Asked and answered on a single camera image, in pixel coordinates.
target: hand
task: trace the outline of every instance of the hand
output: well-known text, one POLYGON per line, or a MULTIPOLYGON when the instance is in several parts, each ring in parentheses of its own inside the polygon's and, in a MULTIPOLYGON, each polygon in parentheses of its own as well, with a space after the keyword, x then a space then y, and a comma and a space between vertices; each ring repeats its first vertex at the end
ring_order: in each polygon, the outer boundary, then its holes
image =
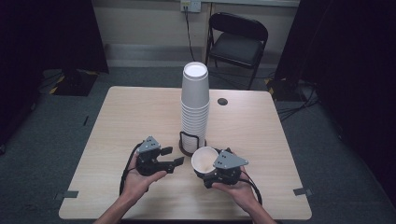
POLYGON ((124 189, 121 194, 122 197, 132 200, 133 204, 135 204, 145 194, 149 189, 150 184, 163 178, 167 174, 166 171, 160 171, 150 176, 139 174, 135 169, 137 157, 138 153, 135 153, 131 159, 128 170, 134 169, 126 176, 124 189))
MULTIPOLYGON (((241 179, 249 181, 246 175, 245 167, 241 167, 241 179)), ((223 183, 213 183, 213 189, 222 190, 233 197, 236 202, 245 212, 247 212, 256 224, 276 223, 271 216, 265 211, 261 204, 256 200, 253 190, 248 183, 238 181, 235 185, 225 185, 223 183)))
MULTIPOLYGON (((245 167, 241 167, 242 174, 241 179, 249 181, 248 176, 245 174, 245 167)), ((223 183, 213 183, 213 189, 219 189, 231 195, 233 200, 247 212, 248 206, 252 203, 257 202, 253 194, 253 190, 248 183, 238 181, 235 185, 225 185, 223 183)))
POLYGON ((125 213, 134 206, 148 190, 149 185, 166 176, 166 171, 160 171, 150 176, 143 176, 137 172, 135 153, 131 159, 128 170, 131 170, 125 179, 121 196, 94 222, 95 224, 116 224, 125 213))

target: black cable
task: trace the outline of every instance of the black cable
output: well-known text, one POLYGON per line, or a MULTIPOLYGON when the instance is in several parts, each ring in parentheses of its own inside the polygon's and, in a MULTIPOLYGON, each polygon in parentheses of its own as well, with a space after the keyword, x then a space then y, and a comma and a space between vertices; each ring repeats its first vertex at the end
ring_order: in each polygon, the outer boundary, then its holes
POLYGON ((251 183, 250 181, 246 180, 246 179, 239 179, 239 181, 248 183, 251 187, 253 187, 254 192, 256 192, 257 195, 257 201, 259 201, 259 204, 262 205, 262 195, 260 194, 259 189, 256 187, 256 185, 254 185, 253 183, 251 183))
POLYGON ((281 111, 278 110, 278 112, 277 112, 278 115, 285 114, 285 113, 289 113, 289 114, 287 114, 285 117, 283 117, 282 119, 280 119, 280 121, 282 122, 282 121, 284 121, 285 119, 288 119, 290 116, 292 116, 293 114, 297 113, 298 111, 300 111, 300 110, 303 109, 303 108, 307 108, 307 107, 309 107, 309 106, 315 105, 315 104, 318 102, 318 100, 316 100, 314 103, 311 103, 310 105, 308 104, 308 103, 310 103, 311 98, 312 98, 312 96, 313 96, 315 90, 316 90, 316 86, 313 85, 313 86, 312 86, 312 91, 311 91, 311 93, 310 93, 308 99, 307 99, 300 107, 293 108, 293 109, 280 109, 281 111))
POLYGON ((183 7, 183 8, 184 8, 184 14, 186 16, 187 35, 189 36, 190 54, 191 54, 192 60, 195 62, 194 54, 192 53, 192 48, 191 48, 189 11, 188 11, 188 7, 183 7))
POLYGON ((131 155, 129 156, 128 162, 126 163, 125 169, 124 169, 124 171, 122 172, 122 177, 121 177, 121 182, 120 182, 120 195, 122 194, 122 191, 123 191, 123 187, 124 187, 124 184, 125 184, 126 176, 128 175, 128 173, 129 173, 130 171, 132 171, 133 169, 136 168, 136 167, 135 167, 135 168, 132 168, 132 169, 128 169, 129 164, 131 163, 132 157, 134 156, 134 153, 136 152, 136 150, 137 150, 140 146, 142 146, 143 142, 137 144, 136 147, 134 147, 134 150, 132 150, 132 153, 131 153, 131 155))
POLYGON ((246 173, 246 172, 244 172, 244 171, 241 171, 242 173, 244 173, 246 176, 247 176, 247 178, 251 181, 243 181, 243 182, 246 182, 246 183, 249 183, 250 185, 251 185, 251 187, 253 187, 253 189, 254 189, 254 191, 256 192, 256 195, 257 195, 257 200, 259 201, 259 203, 262 205, 262 195, 260 194, 260 191, 259 191, 259 189, 257 188, 257 186, 256 186, 256 184, 254 183, 254 181, 253 181, 253 179, 248 175, 248 173, 246 173))

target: forearm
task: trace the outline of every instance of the forearm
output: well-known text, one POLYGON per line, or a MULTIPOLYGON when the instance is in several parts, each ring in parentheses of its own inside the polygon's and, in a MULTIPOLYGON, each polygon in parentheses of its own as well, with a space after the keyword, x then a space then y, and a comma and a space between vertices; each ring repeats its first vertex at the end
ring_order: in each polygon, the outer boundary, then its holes
POLYGON ((248 205, 244 210, 250 215, 255 224, 276 223, 257 201, 248 205))
POLYGON ((126 212, 135 204, 134 200, 120 196, 95 222, 94 224, 116 224, 126 212))

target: cup rim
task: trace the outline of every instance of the cup rim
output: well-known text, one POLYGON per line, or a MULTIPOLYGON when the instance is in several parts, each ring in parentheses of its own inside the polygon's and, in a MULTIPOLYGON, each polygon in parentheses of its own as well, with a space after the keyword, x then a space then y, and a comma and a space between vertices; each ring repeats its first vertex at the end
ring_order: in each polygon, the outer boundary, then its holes
POLYGON ((198 137, 200 137, 200 139, 201 139, 201 137, 205 137, 205 135, 206 135, 206 128, 196 131, 196 130, 192 130, 192 129, 189 129, 186 127, 182 127, 182 130, 185 133, 197 135, 198 137))
POLYGON ((191 110, 191 111, 194 111, 194 110, 202 110, 202 109, 206 109, 207 107, 209 107, 209 105, 210 105, 210 97, 209 97, 209 100, 207 101, 207 104, 204 105, 204 106, 201 106, 201 107, 195 107, 195 108, 193 108, 193 107, 189 107, 189 106, 185 105, 185 104, 183 103, 183 100, 181 99, 181 96, 180 96, 180 102, 181 102, 181 106, 184 106, 185 109, 188 109, 188 110, 191 110))
POLYGON ((207 121, 205 122, 187 122, 186 120, 182 120, 181 124, 188 128, 203 128, 207 126, 207 121))
POLYGON ((209 111, 209 106, 207 106, 205 108, 201 108, 201 109, 191 110, 191 109, 188 109, 188 108, 184 107, 184 105, 182 105, 181 109, 183 110, 183 112, 186 112, 186 113, 200 114, 200 113, 209 111))
POLYGON ((186 65, 184 65, 184 68, 183 68, 183 77, 185 77, 185 78, 188 79, 188 80, 191 80, 191 81, 199 81, 199 80, 205 79, 207 76, 208 76, 208 71, 207 71, 207 67, 206 67, 206 65, 205 65, 204 63, 191 62, 191 63, 187 63, 186 65), (196 77, 196 78, 195 78, 195 77, 192 77, 192 76, 190 76, 188 73, 186 73, 186 70, 188 70, 189 67, 191 67, 191 66, 200 66, 200 67, 203 67, 203 68, 205 69, 205 72, 204 72, 201 76, 198 76, 198 77, 196 77))
POLYGON ((217 156, 219 155, 219 153, 218 153, 213 147, 200 147, 200 148, 196 149, 196 150, 194 151, 194 153, 192 154, 192 157, 191 157, 191 165, 192 165, 192 168, 193 168, 194 170, 196 170, 197 172, 199 172, 199 173, 201 173, 201 174, 209 174, 210 172, 214 171, 214 170, 216 169, 216 167, 212 167, 213 169, 211 169, 211 170, 208 171, 208 172, 202 172, 202 171, 200 171, 199 169, 197 169, 197 168, 194 166, 194 156, 197 157, 197 155, 199 155, 198 153, 200 153, 200 151, 202 151, 202 150, 204 150, 204 149, 211 149, 211 150, 210 150, 211 152, 216 153, 217 156))
POLYGON ((203 114, 203 115, 198 115, 198 116, 192 116, 192 115, 188 115, 188 114, 182 114, 181 115, 181 118, 182 119, 184 119, 184 120, 186 120, 186 121, 190 121, 190 122, 193 122, 193 121, 202 121, 202 120, 205 120, 205 119, 207 119, 209 116, 209 113, 205 113, 205 114, 203 114))

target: stack of paper cups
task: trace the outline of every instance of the stack of paper cups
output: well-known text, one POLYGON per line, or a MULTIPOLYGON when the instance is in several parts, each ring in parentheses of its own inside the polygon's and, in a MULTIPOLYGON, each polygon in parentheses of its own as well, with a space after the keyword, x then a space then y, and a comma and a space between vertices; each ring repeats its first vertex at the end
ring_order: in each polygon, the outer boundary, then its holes
POLYGON ((209 114, 209 79, 203 63, 188 63, 184 66, 181 90, 181 150, 192 153, 205 145, 207 118, 209 114))

